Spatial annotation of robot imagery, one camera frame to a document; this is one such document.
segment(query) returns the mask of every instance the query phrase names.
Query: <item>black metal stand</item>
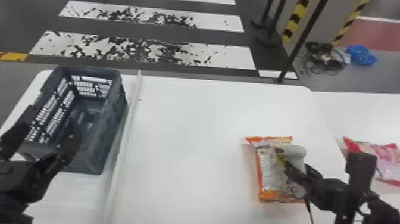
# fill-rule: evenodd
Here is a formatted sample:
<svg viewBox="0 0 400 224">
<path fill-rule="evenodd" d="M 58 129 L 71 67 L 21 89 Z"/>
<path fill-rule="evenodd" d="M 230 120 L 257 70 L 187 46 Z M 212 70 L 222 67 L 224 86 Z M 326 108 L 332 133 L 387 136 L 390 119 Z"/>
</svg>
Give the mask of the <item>black metal stand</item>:
<svg viewBox="0 0 400 224">
<path fill-rule="evenodd" d="M 257 29 L 268 29 L 271 26 L 271 21 L 268 17 L 272 3 L 274 0 L 268 0 L 267 5 L 264 8 L 264 11 L 262 12 L 261 16 L 260 15 L 255 15 L 253 19 L 251 20 L 251 24 L 257 28 Z"/>
<path fill-rule="evenodd" d="M 310 34 L 311 29 L 314 27 L 315 23 L 317 22 L 319 16 L 321 15 L 322 11 L 324 10 L 324 7 L 328 0 L 321 0 L 315 11 L 313 12 L 310 21 L 308 22 L 307 26 L 304 29 L 303 34 L 300 36 L 299 41 L 297 41 L 295 48 L 293 49 L 289 61 L 286 64 L 285 68 L 282 70 L 281 74 L 277 79 L 274 80 L 274 83 L 281 84 L 283 81 L 283 78 L 285 78 L 285 75 L 288 73 L 289 68 L 292 66 L 293 61 L 295 60 L 296 56 L 299 54 L 299 51 L 301 47 L 303 46 L 306 38 Z"/>
<path fill-rule="evenodd" d="M 280 0 L 275 16 L 272 19 L 271 27 L 268 30 L 262 29 L 257 31 L 255 38 L 262 46 L 279 46 L 282 42 L 281 37 L 276 33 L 276 25 L 278 24 L 280 15 L 282 14 L 283 7 L 286 0 Z"/>
</svg>

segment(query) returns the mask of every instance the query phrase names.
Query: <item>yellow floor tape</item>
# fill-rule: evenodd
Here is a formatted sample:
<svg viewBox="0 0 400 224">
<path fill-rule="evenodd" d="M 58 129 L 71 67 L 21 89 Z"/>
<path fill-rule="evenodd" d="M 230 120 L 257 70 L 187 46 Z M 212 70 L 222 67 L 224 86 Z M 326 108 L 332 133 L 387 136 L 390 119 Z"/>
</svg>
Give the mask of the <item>yellow floor tape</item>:
<svg viewBox="0 0 400 224">
<path fill-rule="evenodd" d="M 28 54 L 0 52 L 0 60 L 24 61 Z"/>
</svg>

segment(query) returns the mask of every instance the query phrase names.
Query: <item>orange snack package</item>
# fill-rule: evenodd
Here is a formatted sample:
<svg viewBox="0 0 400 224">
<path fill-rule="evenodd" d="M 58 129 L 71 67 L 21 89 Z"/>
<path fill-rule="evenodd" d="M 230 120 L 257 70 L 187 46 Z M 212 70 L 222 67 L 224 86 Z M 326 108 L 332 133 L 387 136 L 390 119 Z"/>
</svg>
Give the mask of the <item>orange snack package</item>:
<svg viewBox="0 0 400 224">
<path fill-rule="evenodd" d="M 283 173 L 284 158 L 276 155 L 274 144 L 291 144 L 293 138 L 287 137 L 246 137 L 256 150 L 258 179 L 258 199 L 260 202 L 279 201 L 283 203 L 301 202 L 295 197 L 297 184 Z"/>
</svg>

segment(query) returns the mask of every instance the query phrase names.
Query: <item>red floor area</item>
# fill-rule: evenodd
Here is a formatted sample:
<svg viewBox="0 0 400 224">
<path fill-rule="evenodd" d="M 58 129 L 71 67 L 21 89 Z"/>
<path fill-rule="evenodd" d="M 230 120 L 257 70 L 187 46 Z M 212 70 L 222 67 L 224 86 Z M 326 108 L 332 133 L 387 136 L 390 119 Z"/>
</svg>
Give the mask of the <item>red floor area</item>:
<svg viewBox="0 0 400 224">
<path fill-rule="evenodd" d="M 339 45 L 364 45 L 381 51 L 400 51 L 400 24 L 355 20 Z"/>
</svg>

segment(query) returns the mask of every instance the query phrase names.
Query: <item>plastic bag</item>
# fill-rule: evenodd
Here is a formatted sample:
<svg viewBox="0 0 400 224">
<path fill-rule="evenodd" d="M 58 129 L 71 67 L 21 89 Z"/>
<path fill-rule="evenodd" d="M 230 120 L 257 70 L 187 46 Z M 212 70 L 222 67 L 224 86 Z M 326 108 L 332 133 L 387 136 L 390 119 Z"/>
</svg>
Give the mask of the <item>plastic bag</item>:
<svg viewBox="0 0 400 224">
<path fill-rule="evenodd" d="M 273 149 L 274 144 L 290 144 L 293 138 L 247 137 L 246 140 L 256 150 L 259 201 L 301 202 L 300 198 L 295 197 L 298 185 L 283 173 L 284 159 L 278 157 Z"/>
<path fill-rule="evenodd" d="M 377 145 L 370 142 L 354 141 L 343 137 L 348 152 L 364 152 L 377 157 L 377 171 L 375 178 L 400 186 L 400 150 L 392 143 Z"/>
</svg>

